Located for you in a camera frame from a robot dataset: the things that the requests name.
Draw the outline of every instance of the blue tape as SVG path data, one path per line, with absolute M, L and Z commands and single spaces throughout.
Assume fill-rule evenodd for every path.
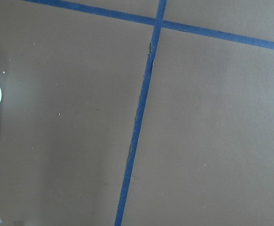
M 223 40 L 228 40 L 228 41 L 244 43 L 244 44 L 248 44 L 248 45 L 252 45 L 252 46 L 259 46 L 259 47 L 263 47 L 263 48 L 274 49 L 274 42 L 272 42 L 272 41 L 251 38 L 251 37 L 242 36 L 242 35 L 238 35 L 238 34 L 220 32 L 220 31 L 215 31 L 215 30 L 211 30 L 211 29 L 207 29 L 207 28 L 179 24 L 179 23 L 170 22 L 170 21 L 163 21 L 162 27 L 172 29 L 172 30 L 181 31 L 181 32 L 188 32 L 188 33 L 213 37 L 213 38 L 217 38 L 217 39 L 223 39 Z
M 160 0 L 157 16 L 156 16 L 156 22 L 155 22 L 153 34 L 151 37 L 151 53 L 148 55 L 148 58 L 147 58 L 147 63 L 146 63 L 146 68 L 144 73 L 144 80 L 142 84 L 140 100 L 138 103 L 138 110 L 137 110 L 135 123 L 133 127 L 131 150 L 126 163 L 125 174 L 124 174 L 124 179 L 122 183 L 122 189 L 121 189 L 120 199 L 118 204 L 118 210 L 116 214 L 115 226 L 121 226 L 122 224 L 128 188 L 129 188 L 129 184 L 132 176 L 133 162 L 136 155 L 136 150 L 137 150 L 137 145 L 138 145 L 138 140 L 139 140 L 139 135 L 141 130 L 141 124 L 142 124 L 142 119 L 143 119 L 143 114 L 144 114 L 144 109 L 145 109 L 145 104 L 147 99 L 147 93 L 148 93 L 149 83 L 151 79 L 152 66 L 156 57 L 165 7 L 166 7 L 166 0 Z
M 39 3 L 43 5 L 49 5 L 49 6 L 55 6 L 59 8 L 66 8 L 66 9 L 71 9 L 71 10 L 80 11 L 84 13 L 96 14 L 100 16 L 107 16 L 111 18 L 127 20 L 127 21 L 132 21 L 132 22 L 141 23 L 141 24 L 148 24 L 148 25 L 155 24 L 154 18 L 139 16 L 139 15 L 130 14 L 130 13 L 123 13 L 123 12 L 114 11 L 114 10 L 105 9 L 105 8 L 86 6 L 83 4 L 78 4 L 78 3 L 68 2 L 68 1 L 62 1 L 62 0 L 24 0 L 24 1 L 29 1 L 29 2 Z

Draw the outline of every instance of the blue painter's tape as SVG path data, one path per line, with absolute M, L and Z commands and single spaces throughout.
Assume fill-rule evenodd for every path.
M 274 42 L 272 41 L 266 41 L 262 39 L 256 39 L 256 38 L 251 38 L 247 36 L 231 34 L 227 32 L 220 32 L 220 31 L 215 31 L 207 28 L 179 24 L 179 23 L 170 22 L 170 21 L 163 21 L 162 27 L 172 29 L 172 30 L 182 31 L 182 32 L 204 35 L 204 36 L 213 37 L 217 39 L 244 43 L 252 46 L 259 46 L 263 48 L 274 49 Z
M 141 124 L 142 124 L 147 94 L 149 90 L 152 66 L 156 57 L 165 7 L 166 7 L 166 0 L 160 0 L 157 16 L 156 16 L 156 22 L 155 22 L 153 34 L 151 37 L 151 53 L 148 55 L 148 58 L 147 58 L 147 63 L 146 63 L 146 68 L 144 73 L 144 80 L 142 84 L 140 100 L 138 103 L 138 110 L 137 110 L 136 119 L 133 127 L 131 150 L 130 150 L 129 158 L 126 163 L 125 174 L 124 174 L 124 179 L 122 183 L 122 189 L 121 189 L 120 199 L 118 204 L 118 210 L 116 214 L 115 226 L 121 226 L 122 224 L 128 188 L 129 188 L 132 171 L 133 171 L 133 162 L 136 155 L 136 150 L 137 150 L 137 145 L 138 145 L 138 140 L 139 140 L 139 135 L 141 130 Z
M 148 25 L 155 24 L 154 18 L 139 16 L 139 15 L 130 14 L 130 13 L 123 13 L 123 12 L 114 11 L 114 10 L 105 9 L 105 8 L 86 6 L 86 5 L 78 4 L 74 2 L 68 2 L 68 1 L 62 1 L 62 0 L 24 0 L 24 1 L 29 1 L 29 2 L 39 3 L 43 5 L 49 5 L 49 6 L 55 6 L 59 8 L 66 8 L 66 9 L 71 9 L 71 10 L 80 11 L 84 13 L 96 14 L 100 16 L 107 16 L 111 18 L 127 20 L 127 21 L 132 21 L 132 22 L 141 23 L 141 24 L 148 24 Z

